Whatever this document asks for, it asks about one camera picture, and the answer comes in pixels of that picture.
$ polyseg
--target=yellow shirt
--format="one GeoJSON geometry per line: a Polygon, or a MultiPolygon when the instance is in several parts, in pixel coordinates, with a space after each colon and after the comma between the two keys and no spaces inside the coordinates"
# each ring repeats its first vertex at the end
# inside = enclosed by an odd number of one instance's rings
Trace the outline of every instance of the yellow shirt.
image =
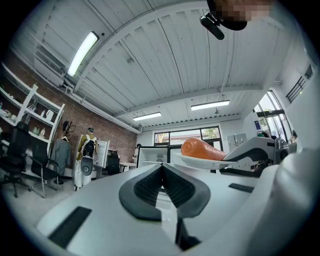
{"type": "MultiPolygon", "coordinates": [[[[87,134],[89,135],[90,139],[93,140],[95,138],[95,136],[93,134],[87,134]]],[[[82,154],[81,154],[81,149],[83,147],[83,145],[85,144],[85,142],[87,141],[87,136],[86,135],[83,135],[81,137],[81,140],[80,140],[80,143],[79,143],[79,146],[78,146],[78,155],[76,157],[77,160],[80,160],[82,158],[82,154]]],[[[98,147],[97,147],[97,140],[95,140],[95,153],[98,154],[98,147]]]]}

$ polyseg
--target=backpack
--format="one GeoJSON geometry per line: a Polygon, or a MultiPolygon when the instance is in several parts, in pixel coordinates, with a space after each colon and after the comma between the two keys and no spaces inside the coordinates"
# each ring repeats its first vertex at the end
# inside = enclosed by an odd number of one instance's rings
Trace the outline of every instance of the backpack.
{"type": "Polygon", "coordinates": [[[85,136],[86,136],[86,141],[84,142],[81,150],[82,156],[87,158],[93,158],[95,148],[96,148],[97,138],[94,137],[93,139],[91,139],[88,134],[86,134],[85,136]]]}

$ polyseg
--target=rectangular light fixture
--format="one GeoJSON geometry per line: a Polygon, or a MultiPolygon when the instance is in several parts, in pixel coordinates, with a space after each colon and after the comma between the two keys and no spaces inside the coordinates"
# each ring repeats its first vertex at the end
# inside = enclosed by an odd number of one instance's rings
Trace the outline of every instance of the rectangular light fixture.
{"type": "Polygon", "coordinates": [[[143,119],[149,119],[149,118],[156,118],[156,117],[161,117],[162,114],[160,112],[157,113],[153,113],[153,114],[146,114],[146,115],[142,115],[142,116],[138,116],[133,118],[134,121],[140,121],[143,119]]]}
{"type": "Polygon", "coordinates": [[[71,77],[74,77],[82,60],[86,56],[86,54],[89,52],[92,46],[96,43],[96,41],[99,40],[99,36],[95,32],[90,32],[82,44],[80,45],[79,49],[76,51],[75,56],[73,57],[73,60],[71,62],[71,65],[68,70],[68,75],[71,77]]]}
{"type": "Polygon", "coordinates": [[[204,103],[204,104],[191,106],[191,110],[192,111],[193,110],[203,110],[203,109],[208,109],[208,108],[227,106],[227,105],[229,105],[229,103],[230,103],[230,100],[223,100],[223,101],[204,103]]]}

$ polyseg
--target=brick wall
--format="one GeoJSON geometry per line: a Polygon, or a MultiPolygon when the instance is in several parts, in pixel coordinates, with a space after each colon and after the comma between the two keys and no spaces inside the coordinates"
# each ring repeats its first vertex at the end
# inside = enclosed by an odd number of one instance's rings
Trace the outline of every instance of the brick wall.
{"type": "MultiPolygon", "coordinates": [[[[132,156],[135,153],[135,146],[137,141],[137,134],[126,130],[125,128],[104,119],[103,117],[91,112],[87,108],[81,106],[59,90],[51,87],[47,84],[43,79],[41,79],[37,74],[35,74],[28,66],[26,66],[16,55],[12,52],[9,52],[6,58],[4,59],[4,63],[6,66],[23,82],[25,82],[28,86],[32,87],[33,84],[36,83],[38,86],[37,92],[55,103],[58,106],[65,104],[64,113],[60,120],[60,124],[56,130],[54,142],[57,138],[61,138],[63,136],[62,132],[62,123],[65,120],[73,121],[73,125],[76,127],[71,128],[71,131],[74,131],[69,136],[69,141],[71,144],[71,161],[74,159],[74,154],[76,150],[77,140],[80,134],[85,134],[87,132],[88,127],[94,128],[94,135],[101,140],[110,140],[110,148],[118,150],[118,154],[120,157],[120,161],[122,162],[131,162],[132,156]]],[[[1,83],[4,85],[5,90],[13,95],[15,98],[21,98],[21,92],[14,85],[11,85],[6,81],[5,78],[1,77],[1,83]]],[[[2,119],[0,119],[0,125],[3,127],[3,123],[5,123],[2,119]]],[[[43,123],[37,121],[36,119],[31,118],[29,126],[30,130],[33,129],[34,125],[39,125],[45,127],[46,136],[50,135],[50,127],[44,125],[43,123]]]]}

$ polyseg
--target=office chair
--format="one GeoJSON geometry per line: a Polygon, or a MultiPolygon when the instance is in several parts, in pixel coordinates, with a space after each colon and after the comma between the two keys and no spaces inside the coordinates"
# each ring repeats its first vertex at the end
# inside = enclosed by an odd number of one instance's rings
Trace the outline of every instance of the office chair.
{"type": "Polygon", "coordinates": [[[29,156],[32,159],[31,171],[41,177],[41,182],[35,185],[32,185],[28,188],[29,191],[33,190],[36,194],[40,195],[42,198],[46,198],[45,185],[55,191],[59,188],[58,182],[58,163],[52,159],[48,158],[47,150],[40,147],[38,144],[33,145],[32,147],[32,156],[29,156]],[[56,166],[56,170],[51,170],[47,168],[48,162],[52,162],[56,166]],[[48,180],[56,179],[56,188],[48,185],[48,180]],[[42,194],[34,190],[34,187],[42,185],[42,194]]]}
{"type": "Polygon", "coordinates": [[[18,197],[16,184],[28,187],[23,183],[21,177],[17,177],[16,175],[20,175],[21,172],[26,171],[26,150],[29,144],[29,138],[29,125],[20,121],[13,128],[9,146],[0,142],[0,168],[9,173],[9,176],[4,175],[4,181],[0,182],[0,187],[3,184],[12,183],[15,198],[18,197]],[[7,147],[6,156],[2,155],[3,146],[7,147]]]}
{"type": "Polygon", "coordinates": [[[112,153],[108,159],[108,173],[114,175],[120,173],[120,159],[117,154],[112,153]]]}

